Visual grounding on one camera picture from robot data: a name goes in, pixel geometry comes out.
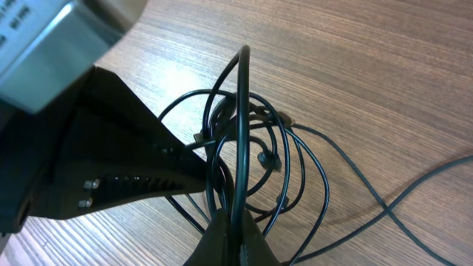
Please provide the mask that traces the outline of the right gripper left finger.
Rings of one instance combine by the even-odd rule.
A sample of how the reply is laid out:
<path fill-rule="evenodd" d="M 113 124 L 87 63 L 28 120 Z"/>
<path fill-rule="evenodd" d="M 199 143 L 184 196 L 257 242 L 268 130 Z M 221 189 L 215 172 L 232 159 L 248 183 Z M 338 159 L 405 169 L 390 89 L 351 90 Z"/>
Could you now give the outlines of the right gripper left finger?
<path fill-rule="evenodd" d="M 219 209 L 183 266 L 232 265 L 228 250 L 228 215 Z"/>

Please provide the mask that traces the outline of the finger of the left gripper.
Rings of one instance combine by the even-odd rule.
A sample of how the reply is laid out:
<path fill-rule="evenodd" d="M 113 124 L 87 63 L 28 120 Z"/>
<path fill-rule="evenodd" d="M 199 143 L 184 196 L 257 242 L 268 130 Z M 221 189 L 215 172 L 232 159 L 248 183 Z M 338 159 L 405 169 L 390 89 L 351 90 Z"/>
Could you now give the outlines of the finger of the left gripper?
<path fill-rule="evenodd" d="M 205 188 L 205 163 L 187 151 L 116 75 L 92 68 L 73 116 L 74 216 Z"/>

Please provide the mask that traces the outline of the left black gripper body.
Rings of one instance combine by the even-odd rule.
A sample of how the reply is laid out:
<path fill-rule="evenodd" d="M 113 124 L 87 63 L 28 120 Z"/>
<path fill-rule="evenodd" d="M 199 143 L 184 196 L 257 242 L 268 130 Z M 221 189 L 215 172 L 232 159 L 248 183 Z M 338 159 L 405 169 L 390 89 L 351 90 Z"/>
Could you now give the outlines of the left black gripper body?
<path fill-rule="evenodd" d="M 70 219 L 92 211 L 106 168 L 124 163 L 140 135 L 139 100 L 117 74 L 94 66 L 37 115 L 1 102 L 1 232 L 30 216 Z"/>

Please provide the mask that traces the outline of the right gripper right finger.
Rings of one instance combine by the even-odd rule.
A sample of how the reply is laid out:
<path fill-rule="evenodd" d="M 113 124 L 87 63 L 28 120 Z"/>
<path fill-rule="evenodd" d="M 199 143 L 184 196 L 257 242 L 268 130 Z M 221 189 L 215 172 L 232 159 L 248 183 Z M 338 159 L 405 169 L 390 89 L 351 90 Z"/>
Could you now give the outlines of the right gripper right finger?
<path fill-rule="evenodd" d="M 239 252 L 239 264 L 241 266 L 282 266 L 248 210 L 244 210 L 242 214 L 242 245 Z"/>

